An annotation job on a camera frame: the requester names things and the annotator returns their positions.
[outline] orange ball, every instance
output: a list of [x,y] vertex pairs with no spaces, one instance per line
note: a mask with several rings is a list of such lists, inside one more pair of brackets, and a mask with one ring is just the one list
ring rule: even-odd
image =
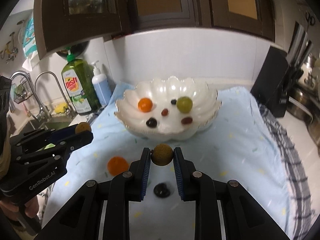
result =
[[122,172],[127,171],[129,169],[129,164],[123,157],[115,156],[108,161],[107,168],[112,176],[117,176]]
[[141,112],[147,113],[152,109],[152,101],[149,98],[142,98],[138,103],[138,108]]

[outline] wooden cabinet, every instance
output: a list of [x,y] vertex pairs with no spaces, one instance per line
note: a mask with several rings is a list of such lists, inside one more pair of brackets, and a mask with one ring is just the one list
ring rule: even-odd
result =
[[39,58],[95,37],[129,33],[126,0],[35,0]]
[[213,26],[275,41],[272,0],[211,0]]
[[95,37],[169,27],[223,27],[275,40],[271,0],[35,0],[40,59]]
[[211,26],[209,0],[128,0],[132,29]]

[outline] scalloped bowl rim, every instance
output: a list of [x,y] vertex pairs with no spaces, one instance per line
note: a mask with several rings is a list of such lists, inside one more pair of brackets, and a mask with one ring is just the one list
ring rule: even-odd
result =
[[[176,79],[176,80],[178,80],[178,81],[180,81],[180,82],[184,82],[184,81],[187,80],[187,79],[188,79],[188,80],[191,79],[192,82],[195,83],[195,81],[194,81],[193,78],[185,78],[185,79],[183,79],[183,80],[180,80],[180,79],[178,79],[176,76],[170,76],[167,80],[163,80],[163,79],[156,79],[156,80],[161,80],[161,82],[164,82],[164,83],[165,83],[166,81],[168,81],[168,80],[170,80],[170,79],[172,79],[172,78],[174,78],[174,79]],[[140,83],[149,83],[149,82],[150,82],[150,83],[153,83],[154,80],[155,80],[155,79],[152,79],[151,82],[150,82],[150,81],[142,81],[142,82],[139,82],[139,83],[136,85],[136,87],[135,87],[134,90],[137,89],[137,87],[138,87],[138,85],[139,85]],[[205,81],[203,81],[203,82],[206,84],[207,89],[209,89],[208,83],[205,82]],[[194,129],[194,128],[195,128],[195,127],[189,126],[189,127],[186,127],[186,129],[183,130],[183,131],[171,132],[171,133],[164,133],[164,132],[159,132],[159,131],[157,131],[157,130],[150,130],[150,131],[137,130],[136,128],[133,128],[132,126],[127,125],[127,124],[118,116],[118,113],[120,113],[120,110],[119,110],[119,107],[118,107],[118,105],[117,105],[117,101],[118,101],[118,100],[124,100],[124,98],[125,98],[125,92],[126,92],[127,90],[131,90],[131,89],[126,89],[126,90],[124,91],[123,98],[119,98],[119,99],[116,100],[115,104],[116,104],[116,108],[117,108],[118,111],[117,111],[117,112],[114,112],[114,115],[115,115],[116,119],[118,119],[119,122],[121,122],[121,123],[125,126],[126,129],[131,130],[131,131],[136,132],[136,133],[140,133],[140,134],[159,134],[159,135],[164,135],[164,136],[170,136],[170,135],[175,136],[175,135],[182,134],[182,133],[184,133],[184,132],[186,132],[186,131],[188,131],[188,130],[190,130],[190,129]],[[208,118],[208,120],[206,120],[205,122],[202,122],[201,124],[198,125],[197,130],[199,130],[201,127],[204,127],[204,126],[207,125],[212,119],[214,119],[214,118],[216,117],[217,113],[218,113],[218,110],[219,110],[220,107],[221,107],[222,102],[221,102],[220,100],[217,100],[217,98],[218,98],[218,90],[215,88],[214,91],[216,92],[215,104],[216,104],[216,103],[219,103],[219,106],[218,106],[217,109],[214,111],[213,115]]]

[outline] yellow sponge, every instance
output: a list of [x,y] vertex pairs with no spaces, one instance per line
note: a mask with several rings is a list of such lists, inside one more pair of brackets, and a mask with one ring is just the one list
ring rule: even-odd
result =
[[56,114],[64,114],[66,111],[64,110],[64,107],[67,109],[68,105],[66,102],[59,104],[54,111],[56,112]]

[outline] green bottle cap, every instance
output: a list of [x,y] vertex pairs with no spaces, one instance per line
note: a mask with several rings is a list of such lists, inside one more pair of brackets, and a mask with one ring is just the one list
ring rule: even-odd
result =
[[73,61],[76,59],[75,55],[73,55],[70,51],[70,48],[67,48],[68,49],[68,56],[67,56],[67,61],[70,62],[70,61]]

